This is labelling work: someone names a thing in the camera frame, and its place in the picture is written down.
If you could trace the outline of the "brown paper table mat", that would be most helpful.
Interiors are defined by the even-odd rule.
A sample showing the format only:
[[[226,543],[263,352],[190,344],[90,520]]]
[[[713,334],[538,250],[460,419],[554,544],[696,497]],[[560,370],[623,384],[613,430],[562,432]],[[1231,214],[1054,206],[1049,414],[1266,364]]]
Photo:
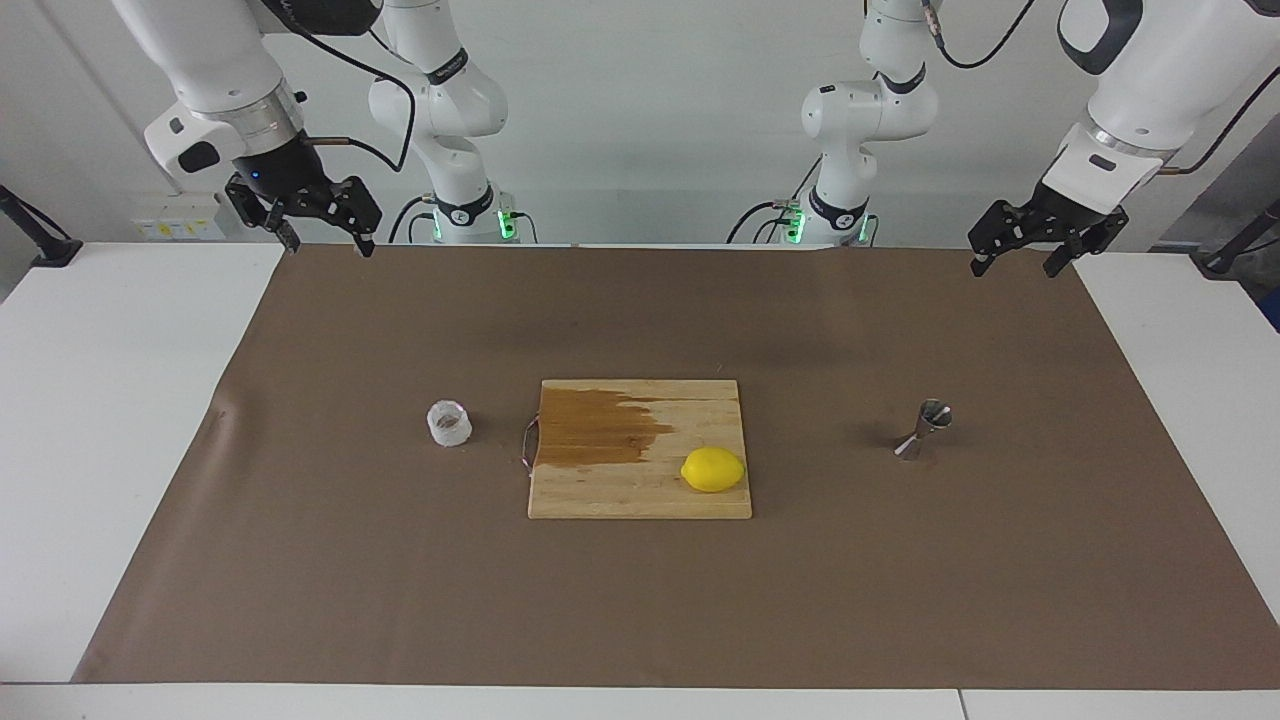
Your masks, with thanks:
[[[600,378],[736,380],[751,518],[530,519],[541,382]],[[74,679],[1280,689],[1280,625],[1036,252],[311,246]]]

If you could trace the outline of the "black clamp mount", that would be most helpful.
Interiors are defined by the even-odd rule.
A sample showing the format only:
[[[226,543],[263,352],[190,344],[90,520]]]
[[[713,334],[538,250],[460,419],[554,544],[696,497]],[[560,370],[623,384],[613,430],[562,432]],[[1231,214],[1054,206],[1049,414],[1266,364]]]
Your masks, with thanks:
[[[1257,259],[1279,245],[1280,199],[1275,199],[1220,247],[1212,252],[1194,252],[1190,258],[1206,278],[1221,281],[1228,278],[1239,258]]]
[[[32,260],[32,268],[64,268],[84,246],[45,211],[5,184],[0,184],[0,211],[37,247],[38,255]]]

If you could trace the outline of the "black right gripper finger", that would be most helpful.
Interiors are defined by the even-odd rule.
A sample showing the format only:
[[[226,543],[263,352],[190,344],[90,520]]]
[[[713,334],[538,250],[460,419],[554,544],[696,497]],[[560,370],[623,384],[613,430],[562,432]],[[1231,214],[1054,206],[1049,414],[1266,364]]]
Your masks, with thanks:
[[[264,201],[243,178],[229,178],[225,183],[225,196],[246,227],[274,234],[287,252],[300,250],[300,237],[285,218],[283,201]]]
[[[375,251],[374,236],[383,213],[362,178],[344,178],[326,187],[328,204],[320,218],[344,231],[362,258]]]

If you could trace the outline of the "small clear plastic cup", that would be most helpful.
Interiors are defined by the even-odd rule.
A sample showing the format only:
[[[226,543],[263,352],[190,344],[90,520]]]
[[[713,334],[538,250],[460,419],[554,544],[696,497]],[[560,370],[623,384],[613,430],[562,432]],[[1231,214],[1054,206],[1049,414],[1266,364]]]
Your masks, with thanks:
[[[466,443],[474,433],[468,411],[451,398],[435,401],[426,411],[425,421],[433,441],[445,448]]]

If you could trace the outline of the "white wall outlet box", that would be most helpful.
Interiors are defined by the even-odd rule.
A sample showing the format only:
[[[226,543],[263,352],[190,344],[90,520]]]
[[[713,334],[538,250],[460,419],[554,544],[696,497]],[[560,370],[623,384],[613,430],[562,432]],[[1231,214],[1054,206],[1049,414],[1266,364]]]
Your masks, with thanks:
[[[134,200],[128,218],[146,241],[220,242],[228,240],[215,193],[148,195]]]

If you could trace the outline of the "wooden cutting board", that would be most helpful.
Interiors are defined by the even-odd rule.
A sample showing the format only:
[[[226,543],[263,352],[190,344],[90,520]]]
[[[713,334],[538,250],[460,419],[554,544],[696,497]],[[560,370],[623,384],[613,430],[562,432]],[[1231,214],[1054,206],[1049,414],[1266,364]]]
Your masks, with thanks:
[[[529,470],[532,520],[748,520],[748,477],[704,492],[680,473],[718,447],[746,462],[733,379],[544,379]]]

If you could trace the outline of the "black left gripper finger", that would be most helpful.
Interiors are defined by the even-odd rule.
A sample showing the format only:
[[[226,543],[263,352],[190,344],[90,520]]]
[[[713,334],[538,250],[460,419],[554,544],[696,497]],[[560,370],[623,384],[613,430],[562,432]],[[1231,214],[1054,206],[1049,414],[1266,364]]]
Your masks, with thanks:
[[[1024,249],[1023,222],[1029,211],[1005,200],[993,201],[968,232],[968,241],[974,258],[970,270],[974,277],[983,277],[995,264],[996,258]]]
[[[1107,215],[1083,233],[1070,229],[1066,238],[1044,260],[1044,274],[1055,278],[1076,259],[1105,252],[1125,227],[1126,215]]]

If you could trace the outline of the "steel double jigger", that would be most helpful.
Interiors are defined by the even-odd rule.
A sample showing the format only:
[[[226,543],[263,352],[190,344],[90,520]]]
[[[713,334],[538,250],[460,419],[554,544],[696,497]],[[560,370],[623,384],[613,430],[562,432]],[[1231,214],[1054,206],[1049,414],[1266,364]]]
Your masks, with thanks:
[[[904,461],[918,460],[925,438],[948,428],[952,420],[954,410],[950,404],[940,398],[925,398],[916,411],[911,432],[897,442],[893,456]]]

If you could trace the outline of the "yellow lemon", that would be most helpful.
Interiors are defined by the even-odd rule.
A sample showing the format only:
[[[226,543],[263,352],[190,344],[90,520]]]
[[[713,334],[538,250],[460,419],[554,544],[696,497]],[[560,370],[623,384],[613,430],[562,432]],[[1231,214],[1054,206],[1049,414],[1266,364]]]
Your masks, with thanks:
[[[732,451],[704,446],[690,452],[678,474],[692,489],[719,493],[739,486],[746,477],[746,464]]]

